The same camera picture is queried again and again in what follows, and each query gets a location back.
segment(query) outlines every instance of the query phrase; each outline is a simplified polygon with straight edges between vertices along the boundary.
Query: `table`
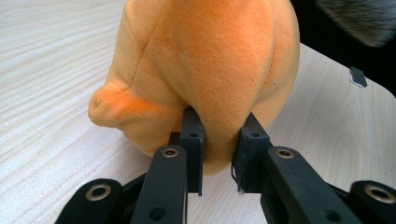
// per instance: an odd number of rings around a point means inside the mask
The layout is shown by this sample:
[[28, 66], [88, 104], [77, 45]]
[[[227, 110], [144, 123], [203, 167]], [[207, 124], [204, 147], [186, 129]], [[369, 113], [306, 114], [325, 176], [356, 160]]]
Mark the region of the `table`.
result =
[[[87, 116], [106, 78], [124, 1], [0, 2], [0, 219], [53, 223], [83, 184], [122, 185], [150, 157]], [[301, 45], [292, 94], [267, 129], [277, 146], [299, 150], [323, 179], [349, 190], [371, 179], [396, 188], [396, 100]], [[226, 170], [189, 195], [189, 223], [265, 223], [260, 195], [240, 195]]]

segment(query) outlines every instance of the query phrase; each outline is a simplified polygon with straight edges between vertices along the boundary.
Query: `orange fleece fabric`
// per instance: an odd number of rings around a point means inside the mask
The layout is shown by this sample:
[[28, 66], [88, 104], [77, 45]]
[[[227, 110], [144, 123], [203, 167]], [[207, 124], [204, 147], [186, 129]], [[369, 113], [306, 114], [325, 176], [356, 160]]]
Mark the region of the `orange fleece fabric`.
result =
[[89, 117], [148, 155], [192, 106], [205, 129], [204, 174], [228, 167], [253, 112], [265, 128], [286, 103], [300, 38], [289, 0], [130, 0]]

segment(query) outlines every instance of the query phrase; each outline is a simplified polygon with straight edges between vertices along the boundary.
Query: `plush toy ear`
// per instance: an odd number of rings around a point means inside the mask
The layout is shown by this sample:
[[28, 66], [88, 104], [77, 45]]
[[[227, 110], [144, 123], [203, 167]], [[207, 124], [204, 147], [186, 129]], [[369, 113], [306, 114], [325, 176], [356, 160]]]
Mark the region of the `plush toy ear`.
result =
[[180, 129], [182, 111], [182, 106], [156, 105], [113, 83], [96, 91], [89, 104], [93, 123], [122, 130], [150, 156], [167, 144], [170, 132]]

